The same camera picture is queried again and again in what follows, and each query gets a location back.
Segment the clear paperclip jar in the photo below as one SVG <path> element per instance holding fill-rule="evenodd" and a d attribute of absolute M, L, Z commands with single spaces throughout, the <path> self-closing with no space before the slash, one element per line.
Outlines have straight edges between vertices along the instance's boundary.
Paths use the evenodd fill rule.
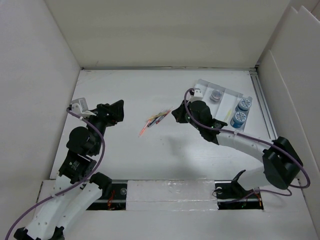
<path fill-rule="evenodd" d="M 222 97 L 223 97 L 223 92 L 221 90 L 214 89 L 211 92 L 209 99 L 213 102 L 218 103 L 222 99 Z"/>

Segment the beige yellow highlighter pen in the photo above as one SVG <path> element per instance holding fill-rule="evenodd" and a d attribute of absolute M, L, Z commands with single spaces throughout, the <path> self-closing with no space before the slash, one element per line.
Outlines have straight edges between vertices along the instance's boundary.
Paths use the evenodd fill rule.
<path fill-rule="evenodd" d="M 229 119 L 230 115 L 232 114 L 232 112 L 233 112 L 232 109 L 230 109 L 230 110 L 227 112 L 227 114 L 226 114 L 226 116 L 225 116 L 225 118 L 224 118 L 224 122 L 225 122 L 225 123 L 228 122 L 228 119 Z"/>

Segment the white compartment tray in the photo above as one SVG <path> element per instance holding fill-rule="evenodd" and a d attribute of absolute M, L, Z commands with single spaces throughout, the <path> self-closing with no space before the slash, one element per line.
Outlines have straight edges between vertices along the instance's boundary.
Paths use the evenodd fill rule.
<path fill-rule="evenodd" d="M 215 83 L 211 83 L 211 82 L 203 80 L 203 79 L 199 79 L 196 82 L 194 88 L 199 88 L 201 90 L 201 92 L 203 94 L 203 98 L 201 100 L 203 102 L 205 102 L 206 105 L 209 107 L 210 112 L 211 112 L 211 116 L 213 118 L 224 122 L 224 118 L 225 118 L 227 112 L 230 109 L 232 109 L 232 113 L 231 113 L 228 121 L 226 122 L 228 124 L 228 128 L 232 129 L 232 130 L 236 130 L 236 131 L 241 131 L 241 132 L 244 131 L 244 129 L 246 127 L 247 120 L 249 119 L 250 109 L 247 112 L 243 112 L 247 115 L 247 120 L 242 125 L 242 127 L 234 128 L 231 126 L 230 121 L 231 121 L 231 118 L 233 117 L 233 115 L 235 114 L 235 112 L 237 112 L 235 110 L 235 108 L 236 108 L 238 102 L 242 98 L 246 98 L 246 99 L 251 100 L 251 103 L 253 104 L 253 98 L 251 96 L 244 95 L 240 92 L 228 89 L 226 87 L 220 86 Z M 210 100 L 210 95 L 214 89 L 217 89 L 217 90 L 220 90 L 223 92 L 223 96 L 219 102 L 214 102 L 214 101 Z"/>

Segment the blue round jar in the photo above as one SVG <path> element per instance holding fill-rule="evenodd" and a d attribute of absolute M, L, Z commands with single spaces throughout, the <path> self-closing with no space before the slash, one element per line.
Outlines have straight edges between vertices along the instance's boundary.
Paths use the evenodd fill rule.
<path fill-rule="evenodd" d="M 241 128 L 242 125 L 247 121 L 247 115 L 244 112 L 237 111 L 234 113 L 230 120 L 230 125 L 233 128 Z"/>
<path fill-rule="evenodd" d="M 235 107 L 236 112 L 247 112 L 250 110 L 252 102 L 248 98 L 242 98 Z"/>

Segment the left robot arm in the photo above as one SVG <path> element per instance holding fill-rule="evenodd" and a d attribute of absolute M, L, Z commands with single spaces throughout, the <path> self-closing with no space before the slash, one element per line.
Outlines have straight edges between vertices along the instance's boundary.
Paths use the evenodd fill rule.
<path fill-rule="evenodd" d="M 68 151 L 50 195 L 31 207 L 39 210 L 27 226 L 15 231 L 16 240 L 63 240 L 91 204 L 111 194 L 112 179 L 97 169 L 106 151 L 106 128 L 124 120 L 124 101 L 89 109 L 85 98 L 78 98 L 66 112 L 85 126 L 70 132 Z"/>

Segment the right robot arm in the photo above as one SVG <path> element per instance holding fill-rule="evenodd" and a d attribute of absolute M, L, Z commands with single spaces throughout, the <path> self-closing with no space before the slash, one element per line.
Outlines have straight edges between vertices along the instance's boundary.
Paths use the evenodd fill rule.
<path fill-rule="evenodd" d="M 303 163 L 288 139 L 261 139 L 232 130 L 224 121 L 215 119 L 202 100 L 183 100 L 172 112 L 175 121 L 190 124 L 207 142 L 237 150 L 262 163 L 262 167 L 241 170 L 231 181 L 230 188 L 237 197 L 250 190 L 272 185 L 286 190 L 299 173 L 305 173 Z"/>

